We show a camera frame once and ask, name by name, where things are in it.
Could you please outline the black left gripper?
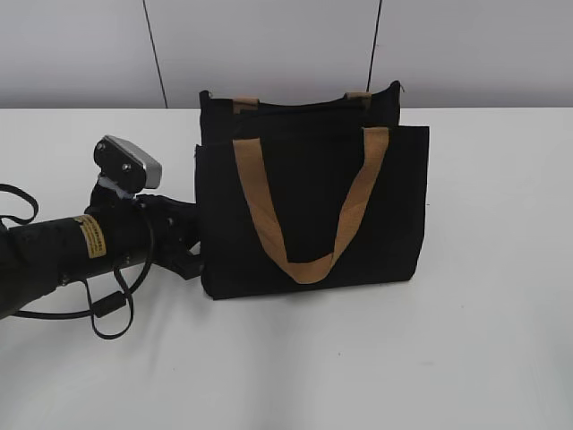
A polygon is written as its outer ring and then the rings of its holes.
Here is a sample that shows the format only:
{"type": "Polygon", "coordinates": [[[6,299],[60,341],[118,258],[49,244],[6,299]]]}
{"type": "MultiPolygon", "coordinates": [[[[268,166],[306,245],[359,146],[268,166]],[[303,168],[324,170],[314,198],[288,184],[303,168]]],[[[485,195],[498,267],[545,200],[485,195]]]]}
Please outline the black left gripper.
{"type": "Polygon", "coordinates": [[[204,261],[192,252],[200,243],[197,205],[152,194],[140,194],[136,202],[153,232],[153,262],[184,280],[199,277],[204,261]]]}

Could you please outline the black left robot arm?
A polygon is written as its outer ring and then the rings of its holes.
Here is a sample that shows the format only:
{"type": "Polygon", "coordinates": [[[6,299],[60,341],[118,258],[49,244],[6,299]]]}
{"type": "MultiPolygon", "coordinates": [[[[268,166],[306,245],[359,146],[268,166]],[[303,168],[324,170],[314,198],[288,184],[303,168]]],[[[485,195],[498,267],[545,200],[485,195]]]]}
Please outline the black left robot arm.
{"type": "Polygon", "coordinates": [[[93,191],[81,216],[2,228],[1,315],[23,316],[23,307],[60,286],[141,264],[132,286],[95,303],[95,315],[105,316],[128,303],[153,264],[197,277],[202,260],[191,250],[199,241],[194,203],[93,191]]]}

